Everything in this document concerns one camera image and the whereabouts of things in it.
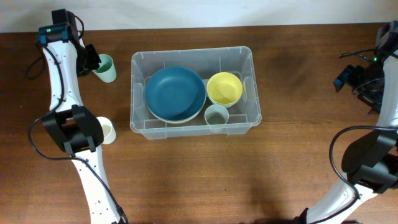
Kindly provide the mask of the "grey translucent cup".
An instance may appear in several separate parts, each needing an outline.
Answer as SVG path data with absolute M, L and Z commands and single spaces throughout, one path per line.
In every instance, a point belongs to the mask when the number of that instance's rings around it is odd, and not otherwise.
M 211 105 L 205 111 L 205 122 L 209 125 L 226 124 L 229 120 L 228 110 L 221 105 Z

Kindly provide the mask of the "cream cup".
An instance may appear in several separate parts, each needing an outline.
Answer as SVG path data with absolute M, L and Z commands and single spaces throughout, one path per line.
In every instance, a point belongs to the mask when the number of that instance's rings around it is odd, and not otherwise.
M 103 130 L 103 136 L 104 136 L 103 144 L 113 143 L 116 139 L 116 130 L 112 122 L 108 118 L 103 116 L 99 116 L 96 119 L 99 121 L 101 128 Z

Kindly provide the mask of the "mint green small bowl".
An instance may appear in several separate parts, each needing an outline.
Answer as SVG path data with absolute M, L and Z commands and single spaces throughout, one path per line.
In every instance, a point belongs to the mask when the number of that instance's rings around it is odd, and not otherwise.
M 208 96 L 208 98 L 209 98 L 209 100 L 210 100 L 214 105 L 221 105 L 221 106 L 224 106 L 225 108 L 230 108 L 230 107 L 232 107 L 233 105 L 235 105 L 236 103 L 238 103 L 238 101 L 240 100 L 240 99 L 238 99 L 238 100 L 236 100 L 236 101 L 234 101 L 234 102 L 232 102 L 232 103 L 219 103 L 219 102 L 215 101 L 214 99 L 212 99 L 210 96 Z

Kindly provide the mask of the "dark blue bowl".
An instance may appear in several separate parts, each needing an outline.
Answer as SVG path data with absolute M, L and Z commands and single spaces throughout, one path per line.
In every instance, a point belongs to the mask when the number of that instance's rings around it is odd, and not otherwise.
M 167 67 L 155 72 L 145 88 L 148 108 L 164 119 L 186 119 L 206 101 L 202 79 L 185 67 Z

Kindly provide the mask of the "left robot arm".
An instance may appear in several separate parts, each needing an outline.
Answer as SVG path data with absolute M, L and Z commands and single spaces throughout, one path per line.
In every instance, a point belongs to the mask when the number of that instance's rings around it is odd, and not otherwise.
M 93 45 L 78 31 L 80 21 L 66 9 L 52 11 L 52 25 L 39 28 L 37 45 L 49 67 L 51 103 L 38 120 L 75 166 L 88 202 L 91 223 L 127 223 L 122 207 L 109 189 L 103 166 L 103 129 L 83 105 L 78 78 L 100 67 Z

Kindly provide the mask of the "yellow small bowl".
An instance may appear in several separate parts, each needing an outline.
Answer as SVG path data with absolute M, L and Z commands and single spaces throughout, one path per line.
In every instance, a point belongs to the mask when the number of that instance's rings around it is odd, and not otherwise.
M 214 74 L 206 84 L 207 95 L 219 103 L 232 103 L 242 97 L 243 84 L 233 73 Z

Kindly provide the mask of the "mint green cup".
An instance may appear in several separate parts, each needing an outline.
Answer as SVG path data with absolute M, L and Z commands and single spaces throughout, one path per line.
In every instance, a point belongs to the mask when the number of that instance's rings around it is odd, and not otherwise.
M 117 74 L 113 59 L 106 54 L 100 54 L 99 68 L 93 70 L 94 74 L 103 82 L 111 83 L 115 81 Z

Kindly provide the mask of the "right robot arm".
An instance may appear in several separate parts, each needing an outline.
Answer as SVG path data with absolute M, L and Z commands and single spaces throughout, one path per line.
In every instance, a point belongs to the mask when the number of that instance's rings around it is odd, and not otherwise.
M 363 126 L 368 133 L 352 142 L 338 170 L 333 159 L 336 140 L 351 126 L 339 131 L 329 147 L 329 160 L 339 181 L 316 205 L 306 208 L 294 223 L 347 223 L 348 217 L 365 201 L 397 188 L 397 21 L 384 24 L 377 32 L 369 65 L 348 65 L 334 80 L 336 91 L 352 88 L 359 100 L 379 115 L 377 124 Z

